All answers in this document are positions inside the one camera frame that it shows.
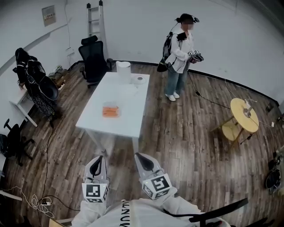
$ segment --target white sneaker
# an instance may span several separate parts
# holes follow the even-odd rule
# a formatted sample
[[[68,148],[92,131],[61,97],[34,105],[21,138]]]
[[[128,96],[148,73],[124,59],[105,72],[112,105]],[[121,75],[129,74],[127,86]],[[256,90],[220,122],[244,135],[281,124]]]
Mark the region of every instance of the white sneaker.
[[[165,94],[166,97],[169,98],[170,101],[174,102],[176,101],[175,97],[173,95],[168,95],[168,94]]]
[[[179,98],[179,95],[176,92],[174,92],[174,97]]]

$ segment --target round wooden table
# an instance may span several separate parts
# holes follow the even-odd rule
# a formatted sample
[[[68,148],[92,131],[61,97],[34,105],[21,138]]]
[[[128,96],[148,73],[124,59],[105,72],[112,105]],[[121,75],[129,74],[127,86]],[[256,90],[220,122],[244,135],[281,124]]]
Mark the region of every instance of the round wooden table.
[[[259,128],[259,121],[256,112],[253,109],[251,109],[250,111],[251,116],[246,117],[244,114],[245,108],[248,109],[244,100],[240,98],[232,99],[231,100],[231,111],[233,114],[232,117],[211,130],[212,132],[217,128],[220,127],[222,128],[222,132],[225,135],[225,137],[228,140],[233,141],[229,150],[237,143],[240,135],[244,130],[252,134],[255,133]]]

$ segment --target black backpack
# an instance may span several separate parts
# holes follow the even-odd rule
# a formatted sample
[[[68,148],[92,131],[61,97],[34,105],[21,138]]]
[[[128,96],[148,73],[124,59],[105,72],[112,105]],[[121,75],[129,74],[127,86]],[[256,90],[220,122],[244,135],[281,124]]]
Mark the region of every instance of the black backpack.
[[[170,31],[170,33],[167,35],[166,41],[163,46],[163,58],[161,59],[157,67],[158,72],[165,72],[168,70],[168,66],[166,65],[165,61],[170,56],[170,52],[172,49],[172,37],[173,37],[173,33],[172,31]]]

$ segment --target black hair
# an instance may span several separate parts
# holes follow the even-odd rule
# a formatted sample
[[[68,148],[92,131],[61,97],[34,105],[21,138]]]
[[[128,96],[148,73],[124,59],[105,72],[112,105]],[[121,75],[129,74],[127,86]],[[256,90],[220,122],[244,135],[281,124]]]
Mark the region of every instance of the black hair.
[[[176,19],[176,21],[178,23],[182,23],[184,22],[185,20],[189,20],[190,22],[192,22],[192,24],[194,23],[194,19],[193,17],[190,15],[190,14],[187,14],[187,13],[183,13],[180,17],[178,17]]]
[[[30,55],[23,48],[18,48],[15,51],[15,56],[17,64],[20,62],[25,62],[27,64],[28,60],[30,59]]]

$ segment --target patterned skirt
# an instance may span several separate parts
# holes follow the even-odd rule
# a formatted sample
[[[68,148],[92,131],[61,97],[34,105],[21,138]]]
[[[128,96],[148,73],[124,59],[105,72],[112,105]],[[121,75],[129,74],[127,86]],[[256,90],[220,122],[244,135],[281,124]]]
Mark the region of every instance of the patterned skirt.
[[[33,95],[32,100],[43,116],[49,117],[54,115],[54,106],[56,105],[56,101],[48,99],[41,92]]]

